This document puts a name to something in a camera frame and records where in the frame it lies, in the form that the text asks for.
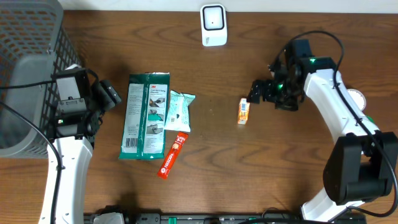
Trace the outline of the small orange box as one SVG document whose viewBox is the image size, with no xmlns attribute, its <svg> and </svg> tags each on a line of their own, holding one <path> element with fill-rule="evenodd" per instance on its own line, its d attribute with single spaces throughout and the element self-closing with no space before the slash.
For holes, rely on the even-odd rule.
<svg viewBox="0 0 398 224">
<path fill-rule="evenodd" d="M 246 124 L 249 116 L 250 103 L 246 98 L 241 98 L 238 108 L 238 124 Z"/>
</svg>

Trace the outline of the green white gloves packet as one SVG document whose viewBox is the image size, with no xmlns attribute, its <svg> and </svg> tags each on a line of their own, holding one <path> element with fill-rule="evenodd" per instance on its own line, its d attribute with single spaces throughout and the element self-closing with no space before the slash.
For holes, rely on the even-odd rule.
<svg viewBox="0 0 398 224">
<path fill-rule="evenodd" d="M 169 85 L 169 73 L 129 76 L 120 159 L 154 160 L 164 157 Z"/>
</svg>

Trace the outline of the white blue label jar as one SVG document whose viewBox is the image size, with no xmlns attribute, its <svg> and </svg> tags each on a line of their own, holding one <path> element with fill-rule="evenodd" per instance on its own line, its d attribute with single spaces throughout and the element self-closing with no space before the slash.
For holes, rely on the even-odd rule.
<svg viewBox="0 0 398 224">
<path fill-rule="evenodd" d="M 355 103 L 356 107 L 363 111 L 366 107 L 366 98 L 365 96 L 356 89 L 347 89 L 347 92 L 349 94 L 349 103 L 351 106 L 353 106 L 353 103 Z"/>
</svg>

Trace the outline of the light green snack packet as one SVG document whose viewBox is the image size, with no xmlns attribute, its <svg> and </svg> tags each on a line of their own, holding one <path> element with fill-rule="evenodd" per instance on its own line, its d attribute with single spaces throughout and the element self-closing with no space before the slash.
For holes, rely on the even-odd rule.
<svg viewBox="0 0 398 224">
<path fill-rule="evenodd" d="M 186 133 L 191 131 L 188 107 L 195 98 L 195 95 L 170 91 L 170 104 L 165 120 L 165 130 Z"/>
</svg>

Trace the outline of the red white snack packet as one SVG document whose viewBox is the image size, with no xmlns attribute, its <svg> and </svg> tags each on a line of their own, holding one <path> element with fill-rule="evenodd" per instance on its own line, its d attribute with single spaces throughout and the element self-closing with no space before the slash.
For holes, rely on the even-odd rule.
<svg viewBox="0 0 398 224">
<path fill-rule="evenodd" d="M 177 134 L 177 137 L 172 144 L 172 147 L 170 148 L 164 162 L 162 163 L 157 175 L 162 178 L 162 179 L 167 179 L 169 176 L 169 173 L 180 153 L 182 150 L 182 147 L 185 143 L 185 141 L 188 139 L 188 134 L 179 132 Z"/>
</svg>

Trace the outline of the green lid white jar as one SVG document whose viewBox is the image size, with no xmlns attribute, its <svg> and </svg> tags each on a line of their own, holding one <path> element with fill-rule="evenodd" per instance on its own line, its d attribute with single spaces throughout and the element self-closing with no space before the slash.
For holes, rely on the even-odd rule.
<svg viewBox="0 0 398 224">
<path fill-rule="evenodd" d="M 370 122 L 375 123 L 374 120 L 372 119 L 372 117 L 366 115 L 367 119 L 370 120 Z"/>
</svg>

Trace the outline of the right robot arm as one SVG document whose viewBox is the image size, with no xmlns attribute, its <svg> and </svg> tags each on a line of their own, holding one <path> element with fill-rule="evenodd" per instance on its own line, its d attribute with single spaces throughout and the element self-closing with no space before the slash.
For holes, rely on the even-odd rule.
<svg viewBox="0 0 398 224">
<path fill-rule="evenodd" d="M 323 171 L 323 188 L 302 205 L 302 219 L 332 222 L 397 192 L 397 136 L 382 132 L 362 112 L 333 59 L 314 56 L 307 39 L 291 40 L 283 53 L 285 63 L 269 65 L 272 78 L 253 81 L 246 100 L 297 111 L 309 98 L 331 133 L 335 146 Z"/>
</svg>

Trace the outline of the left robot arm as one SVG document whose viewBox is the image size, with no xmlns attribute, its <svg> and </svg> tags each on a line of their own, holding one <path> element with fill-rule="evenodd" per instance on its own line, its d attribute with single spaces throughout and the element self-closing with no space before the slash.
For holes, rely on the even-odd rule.
<svg viewBox="0 0 398 224">
<path fill-rule="evenodd" d="M 86 176 L 93 156 L 95 135 L 105 112 L 122 102 L 107 80 L 73 64 L 55 76 L 60 112 L 50 124 L 47 145 L 49 170 L 40 223 L 83 223 Z"/>
</svg>

